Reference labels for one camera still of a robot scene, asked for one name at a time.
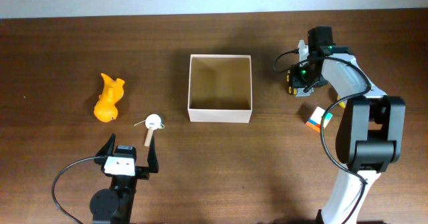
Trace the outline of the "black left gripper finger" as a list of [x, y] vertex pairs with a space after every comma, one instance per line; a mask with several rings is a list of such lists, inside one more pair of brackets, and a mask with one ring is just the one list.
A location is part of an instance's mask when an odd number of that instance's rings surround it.
[[147, 162], [148, 162], [149, 172], [158, 173], [159, 165], [158, 165], [158, 160], [157, 160], [156, 150], [155, 150], [155, 140], [153, 136], [151, 137], [151, 140], [150, 140]]
[[115, 140], [116, 140], [116, 135], [111, 134], [106, 144], [96, 153], [96, 156], [112, 156]]

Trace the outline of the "yellow grey toy truck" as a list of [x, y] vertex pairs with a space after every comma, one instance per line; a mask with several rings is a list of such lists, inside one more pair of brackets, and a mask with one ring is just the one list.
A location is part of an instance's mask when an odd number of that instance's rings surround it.
[[294, 95], [295, 97], [306, 97], [314, 91], [313, 88], [310, 88], [307, 92], [304, 91], [308, 86], [304, 78], [305, 73], [305, 70], [288, 70], [286, 79], [290, 95]]

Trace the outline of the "colourful puzzle cube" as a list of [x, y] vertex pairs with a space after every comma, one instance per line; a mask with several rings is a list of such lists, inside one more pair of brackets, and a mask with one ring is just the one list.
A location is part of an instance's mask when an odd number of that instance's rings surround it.
[[[313, 111], [311, 117], [306, 121], [306, 126], [309, 126], [313, 130], [320, 132], [320, 124], [321, 124], [322, 116], [324, 115], [324, 113], [325, 113], [325, 109], [317, 106], [315, 108], [315, 110]], [[333, 117], [333, 115], [331, 113], [328, 113], [326, 115], [325, 120], [324, 120], [324, 127], [327, 127], [327, 125], [328, 125], [328, 123], [332, 117]]]

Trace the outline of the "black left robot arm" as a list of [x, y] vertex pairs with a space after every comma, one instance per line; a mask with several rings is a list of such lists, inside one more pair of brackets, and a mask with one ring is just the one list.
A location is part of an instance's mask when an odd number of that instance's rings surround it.
[[91, 198], [93, 223], [129, 223], [137, 181], [148, 180], [151, 173], [159, 170], [154, 138], [150, 140], [147, 166], [136, 165], [135, 147], [115, 146], [115, 140], [116, 135], [112, 134], [96, 153], [94, 162], [111, 178], [111, 183], [109, 188], [96, 192]]

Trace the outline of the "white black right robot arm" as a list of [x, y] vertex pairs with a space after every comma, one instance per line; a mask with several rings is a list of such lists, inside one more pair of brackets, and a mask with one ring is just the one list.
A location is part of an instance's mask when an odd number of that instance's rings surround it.
[[360, 69], [346, 47], [308, 47], [300, 42], [296, 64], [310, 91], [321, 79], [329, 82], [345, 109], [336, 135], [339, 168], [332, 193], [318, 210], [316, 223], [356, 223], [358, 213], [374, 182], [401, 155], [405, 102], [388, 96]]

